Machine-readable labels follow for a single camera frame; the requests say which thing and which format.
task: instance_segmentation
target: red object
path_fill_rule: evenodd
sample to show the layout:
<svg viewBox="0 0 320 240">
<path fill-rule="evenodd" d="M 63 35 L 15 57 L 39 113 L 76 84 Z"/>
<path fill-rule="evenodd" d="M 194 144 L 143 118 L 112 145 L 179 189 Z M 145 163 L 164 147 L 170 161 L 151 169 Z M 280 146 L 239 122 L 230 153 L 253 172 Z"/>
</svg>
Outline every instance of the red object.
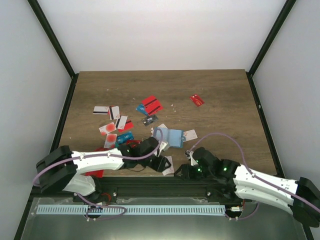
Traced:
<svg viewBox="0 0 320 240">
<path fill-rule="evenodd" d="M 134 124 L 132 123 L 132 121 L 130 119 L 128 119 L 125 122 L 124 129 L 118 129 L 118 131 L 119 131 L 119 133 L 122 133 L 123 131 L 126 131 L 128 129 L 132 129 L 133 127 L 134 127 Z"/>
<path fill-rule="evenodd" d="M 191 97 L 190 97 L 191 101 L 194 102 L 194 104 L 199 107 L 201 106 L 202 104 L 204 104 L 205 102 L 201 99 L 201 97 L 199 97 L 197 94 L 193 94 Z"/>
<path fill-rule="evenodd" d="M 140 144 L 141 141 L 140 140 L 128 140 L 126 141 L 127 145 L 131 145 L 131 147 L 135 148 L 136 146 L 138 146 L 138 144 Z"/>
<path fill-rule="evenodd" d="M 159 100 L 155 96 L 149 96 L 146 99 L 142 100 L 145 111 L 148 115 L 153 115 L 164 109 Z"/>
<path fill-rule="evenodd" d="M 109 149 L 108 148 L 104 148 L 104 147 L 99 147 L 96 150 L 94 150 L 94 152 L 101 152 L 101 151 L 107 151 L 107 150 L 109 150 Z M 104 171 L 103 170 L 88 171 L 84 175 L 86 175 L 86 176 L 94 176 L 94 177 L 97 177 L 97 178 L 102 178 L 104 176 Z"/>
</svg>

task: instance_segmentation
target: black frame edge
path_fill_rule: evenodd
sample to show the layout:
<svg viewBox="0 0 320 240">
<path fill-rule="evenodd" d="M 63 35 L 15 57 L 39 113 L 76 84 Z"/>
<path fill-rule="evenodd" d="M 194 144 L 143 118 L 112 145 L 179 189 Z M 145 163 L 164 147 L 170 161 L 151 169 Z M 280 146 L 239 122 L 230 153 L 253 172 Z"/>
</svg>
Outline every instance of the black frame edge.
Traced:
<svg viewBox="0 0 320 240">
<path fill-rule="evenodd" d="M 249 73 L 253 76 L 255 75 L 259 65 L 261 64 L 262 60 L 264 59 L 266 53 L 268 52 L 271 44 L 273 43 L 274 39 L 276 38 L 280 28 L 284 24 L 287 16 L 289 15 L 291 9 L 295 5 L 297 0 L 286 0 L 285 4 L 283 5 L 278 17 L 276 18 L 268 36 L 266 37 L 258 55 L 256 56 Z"/>
<path fill-rule="evenodd" d="M 27 0 L 30 4 L 30 7 L 32 8 L 34 14 L 38 18 L 43 30 L 45 31 L 46 35 L 48 36 L 52 46 L 54 47 L 56 53 L 58 54 L 60 60 L 62 61 L 66 71 L 70 75 L 71 78 L 74 78 L 76 73 L 73 70 L 64 50 L 62 49 L 53 29 L 51 28 L 46 15 L 42 11 L 39 2 L 37 0 Z"/>
<path fill-rule="evenodd" d="M 255 105 L 256 105 L 256 109 L 257 109 L 257 111 L 259 113 L 260 120 L 261 120 L 261 123 L 262 123 L 262 127 L 263 127 L 263 130 L 264 130 L 264 134 L 265 134 L 267 143 L 269 145 L 269 149 L 270 149 L 270 152 L 271 152 L 271 156 L 272 156 L 272 159 L 273 159 L 273 163 L 274 163 L 274 166 L 275 166 L 275 170 L 276 170 L 277 176 L 280 177 L 280 178 L 285 178 L 285 173 L 284 173 L 284 171 L 282 169 L 282 166 L 281 166 L 278 154 L 277 154 L 277 150 L 276 150 L 274 141 L 272 139 L 271 132 L 270 132 L 269 127 L 268 127 L 266 116 L 265 116 L 264 110 L 262 108 L 262 105 L 260 103 L 260 99 L 259 99 L 259 96 L 258 96 L 258 93 L 257 93 L 257 90 L 256 90 L 256 86 L 255 86 L 255 83 L 254 83 L 254 80 L 253 80 L 253 76 L 249 72 L 246 72 L 246 76 L 248 78 L 249 85 L 250 85 L 250 88 L 251 88 L 251 91 L 252 91 L 252 95 L 253 95 L 253 98 L 254 98 L 254 102 L 255 102 Z M 312 235 L 312 232 L 311 232 L 309 226 L 302 225 L 302 228 L 303 228 L 303 231 L 304 231 L 304 234 L 305 234 L 305 237 L 306 237 L 307 240 L 315 240 L 313 235 Z"/>
<path fill-rule="evenodd" d="M 54 135 L 54 138 L 53 138 L 53 141 L 52 141 L 50 153 L 52 151 L 54 151 L 55 149 L 57 149 L 58 146 L 59 146 L 61 135 L 62 135 L 62 132 L 64 130 L 64 126 L 65 126 L 65 123 L 66 123 L 68 111 L 69 111 L 69 108 L 70 108 L 71 100 L 72 100 L 72 97 L 74 95 L 74 91 L 76 89 L 76 84 L 77 84 L 77 81 L 78 81 L 78 77 L 79 77 L 79 73 L 77 73 L 71 80 L 70 87 L 69 87 L 69 90 L 67 92 L 67 95 L 66 95 L 66 98 L 65 98 L 65 101 L 64 101 L 64 105 L 63 105 L 63 108 L 62 108 L 61 116 L 60 116 L 60 119 L 59 119 L 59 122 L 58 122 L 58 126 L 56 128 L 55 135 Z"/>
</svg>

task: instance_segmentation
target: card stripe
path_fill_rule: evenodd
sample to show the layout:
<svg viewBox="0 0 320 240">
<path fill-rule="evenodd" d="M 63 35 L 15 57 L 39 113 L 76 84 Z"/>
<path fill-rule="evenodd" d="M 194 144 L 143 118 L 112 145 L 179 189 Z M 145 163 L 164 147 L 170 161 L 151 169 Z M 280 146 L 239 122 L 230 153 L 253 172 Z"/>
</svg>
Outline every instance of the card stripe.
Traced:
<svg viewBox="0 0 320 240">
<path fill-rule="evenodd" d="M 154 111 L 156 111 L 156 110 L 159 109 L 159 108 L 160 108 L 160 106 L 157 106 L 155 109 L 153 109 L 152 111 L 148 112 L 148 114 L 149 114 L 149 115 L 152 114 Z"/>
<path fill-rule="evenodd" d="M 150 101 L 150 102 L 146 103 L 144 106 L 146 107 L 146 106 L 148 106 L 148 105 L 152 104 L 152 103 L 153 103 L 153 102 L 155 102 L 155 101 L 157 101 L 157 99 L 156 99 L 156 98 L 155 98 L 155 99 L 153 99 L 152 101 Z"/>
</svg>

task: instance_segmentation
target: white panel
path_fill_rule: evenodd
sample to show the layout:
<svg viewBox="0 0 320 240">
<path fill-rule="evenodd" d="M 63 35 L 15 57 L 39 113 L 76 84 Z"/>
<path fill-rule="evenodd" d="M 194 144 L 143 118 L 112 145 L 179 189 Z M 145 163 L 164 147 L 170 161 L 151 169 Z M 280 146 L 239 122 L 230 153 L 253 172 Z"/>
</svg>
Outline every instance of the white panel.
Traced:
<svg viewBox="0 0 320 240">
<path fill-rule="evenodd" d="M 26 0 L 0 7 L 0 224 L 13 239 L 36 174 L 49 153 L 70 77 Z"/>
<path fill-rule="evenodd" d="M 78 71 L 246 69 L 285 0 L 39 0 Z"/>
<path fill-rule="evenodd" d="M 297 1 L 254 76 L 287 178 L 320 188 L 320 1 Z M 312 228 L 314 239 L 320 230 Z"/>
</svg>

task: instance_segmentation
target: scattered card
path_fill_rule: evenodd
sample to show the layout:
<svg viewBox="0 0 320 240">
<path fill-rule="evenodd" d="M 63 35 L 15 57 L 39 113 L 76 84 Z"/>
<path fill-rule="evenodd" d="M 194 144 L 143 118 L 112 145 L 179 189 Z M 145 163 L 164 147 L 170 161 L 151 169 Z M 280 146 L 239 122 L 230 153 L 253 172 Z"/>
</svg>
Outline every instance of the scattered card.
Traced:
<svg viewBox="0 0 320 240">
<path fill-rule="evenodd" d="M 196 131 L 194 129 L 193 130 L 189 130 L 189 131 L 185 131 L 183 133 L 183 137 L 184 137 L 184 139 L 183 139 L 184 142 L 198 138 L 198 136 L 196 134 Z"/>
<path fill-rule="evenodd" d="M 145 107 L 145 111 L 148 115 L 153 115 L 164 109 L 159 100 L 155 96 L 149 96 L 142 100 L 142 104 Z"/>
<path fill-rule="evenodd" d="M 168 175 L 168 174 L 173 174 L 175 172 L 175 169 L 174 169 L 174 164 L 172 162 L 172 156 L 165 156 L 168 161 L 171 163 L 171 167 L 167 168 L 166 170 L 164 170 L 162 172 L 162 174 L 165 176 L 165 175 Z"/>
<path fill-rule="evenodd" d="M 142 113 L 148 116 L 148 113 L 146 112 L 145 106 L 143 104 L 140 104 L 139 106 L 137 106 L 135 110 L 137 110 L 139 113 Z"/>
<path fill-rule="evenodd" d="M 118 137 L 116 138 L 116 142 L 117 142 L 119 145 L 121 145 L 121 144 L 126 143 L 128 140 L 133 140 L 133 139 L 135 139 L 135 138 L 134 138 L 132 132 L 128 131 L 128 132 L 126 132 L 126 133 L 118 136 Z"/>
<path fill-rule="evenodd" d="M 110 120 L 119 119 L 121 117 L 119 107 L 118 106 L 110 107 L 109 115 L 110 115 Z"/>
<path fill-rule="evenodd" d="M 126 122 L 127 122 L 127 119 L 128 119 L 128 116 L 121 116 L 120 118 L 118 118 L 115 122 L 115 127 L 117 129 L 125 129 L 125 125 L 126 125 Z"/>
<path fill-rule="evenodd" d="M 146 116 L 144 119 L 142 119 L 141 121 L 143 122 L 143 124 L 145 126 L 148 126 L 152 123 L 154 123 L 155 121 L 158 120 L 158 117 L 156 115 L 151 115 L 151 116 Z"/>
<path fill-rule="evenodd" d="M 205 102 L 201 99 L 201 97 L 199 97 L 197 94 L 193 94 L 191 97 L 190 97 L 191 101 L 194 102 L 194 104 L 199 107 L 201 106 L 202 104 L 204 104 Z"/>
<path fill-rule="evenodd" d="M 114 149 L 116 147 L 117 134 L 108 133 L 106 135 L 104 148 L 106 149 Z"/>
<path fill-rule="evenodd" d="M 109 111 L 108 106 L 95 106 L 93 109 L 93 114 L 104 114 L 107 115 Z"/>
<path fill-rule="evenodd" d="M 134 124 L 132 123 L 132 121 L 130 119 L 128 119 L 125 122 L 124 129 L 118 129 L 118 131 L 119 131 L 119 133 L 122 133 L 126 130 L 132 129 L 133 127 L 134 127 Z"/>
<path fill-rule="evenodd" d="M 114 122 L 111 122 L 107 125 L 104 125 L 102 127 L 99 128 L 99 131 L 101 133 L 102 136 L 108 134 L 108 133 L 111 133 L 113 131 L 115 131 L 117 128 L 116 128 L 116 125 Z"/>
<path fill-rule="evenodd" d="M 167 129 L 167 126 L 164 123 L 162 123 L 160 126 L 158 126 L 158 128 Z M 154 128 L 151 128 L 151 133 L 154 134 Z"/>
</svg>

